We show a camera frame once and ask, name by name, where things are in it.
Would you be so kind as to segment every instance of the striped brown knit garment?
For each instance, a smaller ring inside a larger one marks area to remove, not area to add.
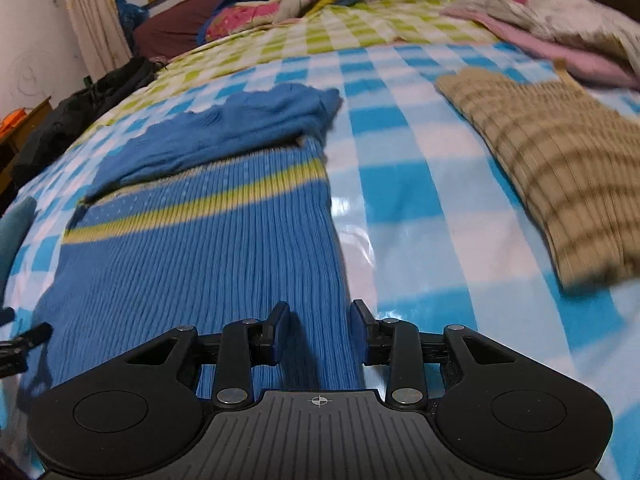
[[[436,88],[506,172],[564,288],[640,274],[640,125],[564,82],[469,68]]]

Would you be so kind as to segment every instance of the yellow stripe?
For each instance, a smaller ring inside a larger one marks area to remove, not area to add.
[[[190,202],[147,211],[104,224],[67,231],[64,244],[96,242],[117,236],[169,227],[171,225],[212,216],[232,209],[257,203],[286,193],[302,184],[326,179],[322,162],[313,158],[303,164],[271,174],[244,186],[197,198]]]

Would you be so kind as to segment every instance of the ribbed blue fabric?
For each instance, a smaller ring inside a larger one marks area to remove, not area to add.
[[[86,199],[295,136],[315,137],[324,144],[339,107],[335,88],[285,83],[265,92],[238,92],[223,105],[199,113],[177,114],[105,158]]]
[[[300,165],[321,168],[321,153],[318,140],[307,137],[302,146],[208,164],[92,205],[68,236],[114,219],[162,213],[157,225],[136,232],[91,242],[65,238],[56,278],[33,320],[51,323],[54,335],[45,351],[31,353],[21,387],[37,391],[44,369],[59,384],[180,324],[212,333],[234,320],[263,319],[281,300],[295,314],[291,334],[281,365],[254,370],[256,391],[361,387],[324,174],[181,221],[193,212],[183,204]],[[211,378],[203,375],[201,396],[209,396]]]

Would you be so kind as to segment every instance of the bed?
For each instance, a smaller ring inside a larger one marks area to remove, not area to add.
[[[350,297],[363,299],[378,318],[405,319],[424,332],[469,326],[594,388],[615,420],[599,471],[607,480],[635,480],[640,283],[577,297],[559,289],[542,238],[514,190],[481,137],[433,85],[465,66],[520,82],[556,74],[551,63],[497,43],[471,22],[439,16],[448,1],[329,7],[312,19],[241,33],[179,57],[20,190],[18,199],[37,199],[37,217],[5,294],[17,319],[0,335],[30,325],[54,281],[63,232],[105,156],[153,124],[240,91],[283,82],[337,88],[343,102],[324,154]],[[622,114],[640,115],[637,93],[593,94]],[[149,335],[140,332],[142,340]],[[32,367],[40,367],[41,356],[42,350],[34,352]],[[437,383],[437,371],[430,374]],[[53,377],[60,380],[55,370]],[[41,378],[34,370],[20,393],[17,378],[4,380],[0,397],[0,444],[31,475],[38,464],[26,439],[25,391],[39,393]],[[366,387],[381,384],[377,369],[364,371]]]

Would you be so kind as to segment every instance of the wooden table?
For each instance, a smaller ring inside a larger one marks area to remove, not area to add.
[[[0,150],[9,150],[13,157],[0,167],[0,193],[11,185],[11,168],[16,156],[29,139],[32,131],[44,120],[52,110],[49,103],[51,96],[44,99],[17,126],[0,137]]]

